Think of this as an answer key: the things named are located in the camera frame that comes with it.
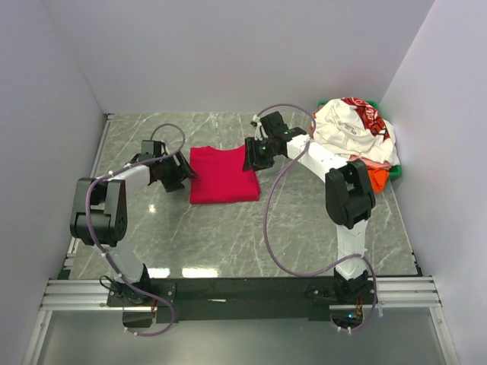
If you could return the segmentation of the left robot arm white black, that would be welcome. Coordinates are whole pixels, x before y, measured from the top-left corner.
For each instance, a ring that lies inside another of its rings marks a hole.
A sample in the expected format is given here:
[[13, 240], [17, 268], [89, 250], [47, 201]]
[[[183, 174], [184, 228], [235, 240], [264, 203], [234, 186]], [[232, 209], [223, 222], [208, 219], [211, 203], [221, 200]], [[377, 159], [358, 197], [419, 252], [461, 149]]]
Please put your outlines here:
[[136, 154], [121, 170], [77, 181], [70, 220], [71, 235], [95, 247], [115, 272], [113, 291], [125, 291], [134, 305], [152, 295], [148, 269], [135, 255], [129, 239], [127, 200], [138, 189], [160, 182], [166, 192], [184, 188], [197, 178], [182, 153]]

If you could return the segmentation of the magenta red t shirt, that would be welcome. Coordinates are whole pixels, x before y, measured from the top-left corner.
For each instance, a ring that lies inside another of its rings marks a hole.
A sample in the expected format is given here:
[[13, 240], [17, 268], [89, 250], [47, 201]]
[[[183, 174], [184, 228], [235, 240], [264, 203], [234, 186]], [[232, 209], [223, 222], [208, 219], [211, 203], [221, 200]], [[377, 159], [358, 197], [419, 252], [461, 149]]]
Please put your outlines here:
[[192, 205], [254, 202], [261, 193], [254, 171], [244, 171], [245, 147], [220, 150], [211, 146], [191, 148], [190, 167], [197, 177], [191, 180]]

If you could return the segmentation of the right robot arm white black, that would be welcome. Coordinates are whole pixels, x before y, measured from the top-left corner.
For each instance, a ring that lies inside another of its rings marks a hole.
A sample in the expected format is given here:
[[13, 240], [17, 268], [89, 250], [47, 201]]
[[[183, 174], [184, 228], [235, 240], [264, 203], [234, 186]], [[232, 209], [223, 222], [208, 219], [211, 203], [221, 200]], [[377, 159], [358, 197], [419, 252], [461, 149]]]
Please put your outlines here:
[[[372, 209], [374, 190], [368, 168], [361, 160], [348, 161], [322, 146], [299, 128], [280, 132], [267, 138], [248, 137], [244, 142], [243, 170], [264, 170], [274, 165], [274, 157], [285, 156], [290, 163], [284, 167], [269, 192], [263, 213], [263, 239], [273, 262], [284, 272], [309, 278], [332, 269], [333, 291], [329, 298], [335, 303], [351, 303], [368, 287], [371, 264], [364, 257], [365, 233]], [[269, 206], [279, 180], [300, 163], [325, 185], [325, 209], [336, 225], [338, 259], [324, 269], [311, 273], [297, 273], [286, 268], [272, 251], [268, 236]]]

